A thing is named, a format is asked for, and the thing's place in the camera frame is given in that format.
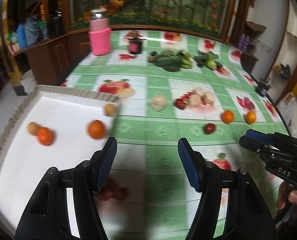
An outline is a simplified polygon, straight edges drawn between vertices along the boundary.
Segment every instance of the pink label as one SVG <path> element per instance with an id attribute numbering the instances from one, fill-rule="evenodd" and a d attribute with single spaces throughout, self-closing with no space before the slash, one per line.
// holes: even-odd
<path id="1" fill-rule="evenodd" d="M 138 52 L 138 44 L 130 42 L 130 47 L 129 47 L 131 52 Z"/>

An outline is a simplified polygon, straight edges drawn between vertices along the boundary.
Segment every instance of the tangerine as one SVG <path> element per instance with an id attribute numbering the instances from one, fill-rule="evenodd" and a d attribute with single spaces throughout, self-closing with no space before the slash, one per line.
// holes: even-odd
<path id="1" fill-rule="evenodd" d="M 41 127 L 36 133 L 37 140 L 46 146 L 49 146 L 54 141 L 54 133 L 47 127 Z"/>
<path id="2" fill-rule="evenodd" d="M 254 111 L 249 111 L 245 116 L 245 122 L 252 124 L 256 121 L 256 113 Z"/>
<path id="3" fill-rule="evenodd" d="M 105 126 L 100 120 L 93 120 L 87 131 L 93 139 L 101 139 L 105 135 Z"/>
<path id="4" fill-rule="evenodd" d="M 226 110 L 222 114 L 221 119 L 225 123 L 230 123 L 230 122 L 232 122 L 234 120 L 234 114 L 230 110 Z"/>

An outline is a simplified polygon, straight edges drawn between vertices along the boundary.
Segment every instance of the corrugated cardboard edge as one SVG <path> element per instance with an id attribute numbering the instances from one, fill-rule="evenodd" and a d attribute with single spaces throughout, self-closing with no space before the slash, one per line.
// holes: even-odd
<path id="1" fill-rule="evenodd" d="M 58 93 L 63 95 L 71 95 L 71 96 L 77 96 L 77 97 L 83 97 L 83 98 L 91 98 L 91 99 L 97 99 L 97 100 L 107 101 L 111 103 L 119 103 L 119 97 L 117 95 L 100 93 L 100 92 L 90 91 L 90 90 L 76 89 L 76 88 L 39 85 L 19 105 L 19 107 L 13 113 L 12 117 L 9 119 L 7 125 L 4 127 L 4 130 L 0 135 L 0 155 L 2 153 L 3 147 L 15 123 L 20 119 L 20 117 L 25 112 L 26 108 L 30 105 L 30 103 L 37 97 L 37 95 L 39 94 L 39 91 Z"/>

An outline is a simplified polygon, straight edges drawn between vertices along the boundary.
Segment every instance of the white bucket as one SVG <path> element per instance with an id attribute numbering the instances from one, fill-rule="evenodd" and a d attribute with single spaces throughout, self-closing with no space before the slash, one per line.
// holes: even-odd
<path id="1" fill-rule="evenodd" d="M 33 74 L 33 70 L 30 69 L 29 71 L 23 74 L 23 76 L 21 77 L 21 84 L 24 88 L 24 91 L 28 95 L 32 93 L 34 88 L 37 86 L 37 82 Z"/>

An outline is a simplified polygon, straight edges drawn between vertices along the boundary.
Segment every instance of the metal bolt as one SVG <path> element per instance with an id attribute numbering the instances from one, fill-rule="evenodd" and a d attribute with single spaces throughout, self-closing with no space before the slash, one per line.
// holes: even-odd
<path id="1" fill-rule="evenodd" d="M 90 161 L 83 161 L 83 162 L 82 162 L 82 166 L 83 166 L 83 167 L 88 167 L 88 166 L 90 166 L 90 164 L 91 164 Z"/>
<path id="2" fill-rule="evenodd" d="M 47 172 L 48 172 L 48 174 L 53 174 L 53 173 L 55 173 L 56 172 L 56 168 L 55 167 L 51 167 L 51 168 L 49 168 L 48 170 L 47 170 Z"/>
<path id="3" fill-rule="evenodd" d="M 214 167 L 214 163 L 210 162 L 210 161 L 207 161 L 207 162 L 205 162 L 205 166 L 209 167 L 209 168 L 212 168 L 212 167 Z"/>
<path id="4" fill-rule="evenodd" d="M 241 172 L 243 175 L 247 174 L 247 170 L 246 170 L 245 168 L 241 168 L 241 169 L 240 169 L 240 172 Z"/>

